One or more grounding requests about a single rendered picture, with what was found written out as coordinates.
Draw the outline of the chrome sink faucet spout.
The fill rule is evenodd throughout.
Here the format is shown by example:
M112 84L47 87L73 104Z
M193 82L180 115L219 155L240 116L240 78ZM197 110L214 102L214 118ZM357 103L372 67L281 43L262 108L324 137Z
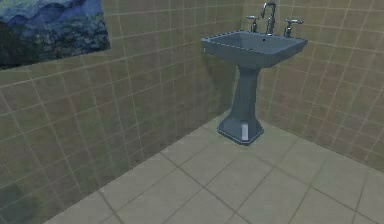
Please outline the chrome sink faucet spout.
M270 16L268 18L265 34L267 36L272 36L274 34L276 3L275 2L266 2L266 3L264 3L260 15L261 15L262 18L264 18L265 14L266 14L266 9L268 7L271 7L272 11L271 11L271 14L270 14Z

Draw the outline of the blue landscape wall painting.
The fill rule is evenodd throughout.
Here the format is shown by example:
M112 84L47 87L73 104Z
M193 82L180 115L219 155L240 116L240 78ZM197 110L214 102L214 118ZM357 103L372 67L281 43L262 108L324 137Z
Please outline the blue landscape wall painting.
M0 0L0 71L109 48L102 0Z

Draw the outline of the blue-grey pedestal sink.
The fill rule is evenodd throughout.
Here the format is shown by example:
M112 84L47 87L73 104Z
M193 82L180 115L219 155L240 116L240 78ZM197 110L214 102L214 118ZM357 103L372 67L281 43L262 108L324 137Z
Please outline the blue-grey pedestal sink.
M217 126L224 137L250 145L264 132L255 115L257 77L303 51L307 40L236 30L201 39L206 54L237 65L239 80L230 113Z

